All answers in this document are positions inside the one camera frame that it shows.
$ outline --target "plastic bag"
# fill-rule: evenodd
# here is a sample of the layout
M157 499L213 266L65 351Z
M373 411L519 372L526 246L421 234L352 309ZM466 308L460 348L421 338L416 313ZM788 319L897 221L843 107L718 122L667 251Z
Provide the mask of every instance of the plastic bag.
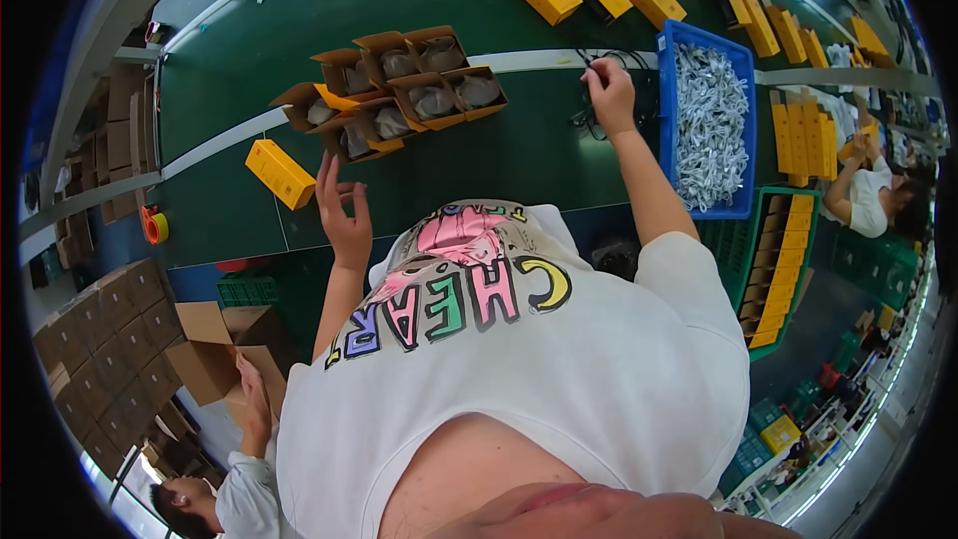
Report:
M361 94L364 91L373 90L373 84L369 81L366 74L366 64L362 61L356 63L355 68L344 66L343 72L346 74L346 94Z
M456 100L453 98L452 92L446 88L435 86L413 88L409 90L409 99L412 101L416 113L423 120L452 114L456 108Z
M416 72L416 65L409 53L401 48L387 50L379 57L386 79L395 79L403 75L412 75Z
M343 126L343 135L339 138L339 143L346 149L346 154L350 156L350 159L358 159L370 152L369 144L366 143L366 137L363 136L362 129L355 123L348 123Z
M326 101L320 98L309 107L305 114L305 120L313 125L322 125L332 119L334 115L336 115L336 110L330 109Z
M462 65L466 55L462 54L456 39L452 36L440 36L439 38L430 38L423 42L425 50L423 51L423 60L425 61L425 70L450 71Z
M379 138L393 139L405 136L412 130L406 125L406 117L396 107L379 109L376 114L376 133Z
M493 102L500 94L499 84L487 77L463 76L462 82L456 86L456 94L468 109L478 109Z

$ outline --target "worker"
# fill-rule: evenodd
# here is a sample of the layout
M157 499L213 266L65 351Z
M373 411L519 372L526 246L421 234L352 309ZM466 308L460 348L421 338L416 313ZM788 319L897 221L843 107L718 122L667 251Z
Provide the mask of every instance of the worker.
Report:
M282 516L276 481L265 460L272 437L269 398L256 366L237 353L245 419L239 451L229 456L230 472L217 495L204 480L170 479L150 486L153 509L183 539L281 539L295 537Z
M402 234L364 297L367 189L323 158L334 262L277 443L298 533L795 536L703 499L745 426L748 350L712 254L636 130L629 75L597 59L582 81L643 245L634 283L581 260L557 210L465 200ZM424 166L424 186L430 166L470 164Z
M895 233L909 240L925 237L930 217L928 186L907 175L893 175L878 144L864 134L852 140L852 156L838 178L820 182L822 214L865 237L878 237L894 220ZM872 169L860 168L865 159Z

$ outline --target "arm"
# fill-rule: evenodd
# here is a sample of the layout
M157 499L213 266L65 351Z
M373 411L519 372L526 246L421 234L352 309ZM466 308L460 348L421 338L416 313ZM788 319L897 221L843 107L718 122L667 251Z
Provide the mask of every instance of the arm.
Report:
M845 168L838 174L838 179L832 182L832 187L822 198L825 208L845 225L852 223L852 203L845 198L845 193L852 182L852 176L864 162L870 143L868 138L860 134L856 135L852 141L855 142L852 146L852 157L845 162Z
M242 352L237 353L237 368L246 396L246 419L242 422L242 442L239 450L251 458L263 458L273 429L273 420L269 411L269 398L262 384L262 377L253 363L246 360Z
M639 241L645 246L668 232L681 232L698 240L692 217L635 128L632 78L614 60L596 59L582 79L589 86L592 106L619 158Z
M217 518L227 537L280 539L280 505L273 493L269 463L240 452L229 457L230 472L217 492Z
M335 254L323 314L319 317L312 362L316 362L362 301L363 278L373 249L373 224L364 184L339 184L339 157L323 155L316 175L316 202L323 231ZM355 217L346 216L343 204L353 201Z

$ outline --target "hand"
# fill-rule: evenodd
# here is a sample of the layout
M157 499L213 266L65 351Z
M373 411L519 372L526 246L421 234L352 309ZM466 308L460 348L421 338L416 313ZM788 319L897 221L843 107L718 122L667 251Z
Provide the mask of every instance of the hand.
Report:
M361 183L338 184L339 157L323 155L316 175L316 202L323 231L335 254L333 266L365 273L373 250L373 224L369 219L366 186ZM343 204L353 201L355 218L346 216Z
M239 381L242 385L242 392L247 398L256 391L265 395L259 369L256 365L246 360L246 356L244 356L242 352L237 352L237 369L239 370Z
M871 144L868 136L858 132L852 142L852 158L857 162L864 161L865 157L868 156L869 144Z
M592 61L581 80L589 86L592 108L610 140L618 134L635 130L635 119L632 117L635 89L632 88L632 78L615 60L605 58Z

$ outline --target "green workbench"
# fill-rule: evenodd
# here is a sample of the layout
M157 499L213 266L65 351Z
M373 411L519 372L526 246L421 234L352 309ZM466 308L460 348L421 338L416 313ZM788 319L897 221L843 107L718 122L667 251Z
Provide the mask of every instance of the green workbench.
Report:
M685 21L751 46L743 29L726 30L713 0L678 0ZM816 30L832 26L797 0L773 0ZM844 0L823 8L850 8ZM272 107L284 90L322 81L309 56L350 46L386 30L452 25L467 54L561 47L654 50L657 30L636 9L601 27L585 6L551 27L523 0L233 0L179 42L160 76L161 162ZM755 60L765 70L789 67L784 52ZM581 111L580 71L553 69L499 75L509 106L490 117L411 138L383 159L347 165L341 177L369 185L374 234L399 234L444 202L507 198L551 203L561 210L626 202L611 146L580 138L569 117ZM767 91L758 94L756 185L784 181L776 170ZM267 132L306 170L322 158L315 136L288 124ZM650 144L657 148L655 134ZM243 162L248 138L186 169L150 191L166 214L170 239L161 244L168 267L249 258L327 245L315 207L290 211Z

